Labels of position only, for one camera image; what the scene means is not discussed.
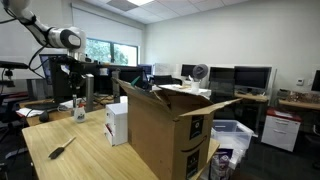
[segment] robotic arm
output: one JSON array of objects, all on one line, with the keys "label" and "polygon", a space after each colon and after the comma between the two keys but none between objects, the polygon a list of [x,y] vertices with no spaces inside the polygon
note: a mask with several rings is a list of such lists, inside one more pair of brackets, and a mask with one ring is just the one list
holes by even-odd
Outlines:
[{"label": "robotic arm", "polygon": [[77,61],[85,61],[86,35],[77,27],[55,28],[42,24],[27,9],[30,0],[2,0],[2,4],[11,16],[14,16],[34,36],[39,44],[47,48],[64,48],[68,56]]}]

